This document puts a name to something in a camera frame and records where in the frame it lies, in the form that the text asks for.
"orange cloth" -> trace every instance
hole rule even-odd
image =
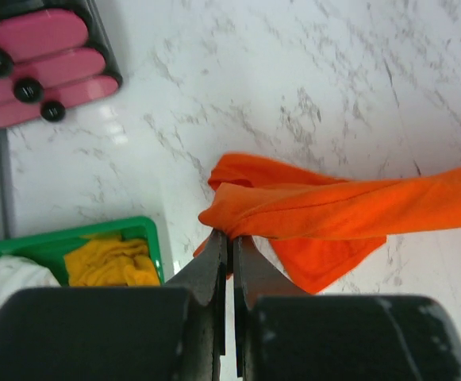
[[[159,286],[147,242],[121,235],[94,238],[64,256],[72,287]]]
[[[386,234],[461,227],[461,168],[416,179],[351,181],[231,153],[213,169],[202,224],[270,239],[292,280],[317,293],[386,242]]]

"green basket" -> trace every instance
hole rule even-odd
[[[34,260],[52,272],[61,286],[68,285],[64,255],[80,248],[91,238],[120,233],[123,241],[142,238],[148,242],[149,254],[163,284],[163,268],[159,254],[155,223],[147,217],[131,217],[81,228],[39,234],[37,236],[0,241],[0,256],[23,256]]]

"fabric fold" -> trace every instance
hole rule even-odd
[[[147,242],[99,237],[64,256],[72,287],[159,286]]]
[[[386,242],[387,234],[461,227],[461,168],[430,177],[332,178],[268,158],[224,155],[202,224],[266,237],[292,280],[316,293]]]

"white cloth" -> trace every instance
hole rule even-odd
[[[59,282],[46,267],[18,256],[0,257],[0,308],[19,290],[58,286]]]

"yellow towel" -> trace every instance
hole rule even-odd
[[[159,286],[144,240],[100,237],[64,256],[70,286]]]

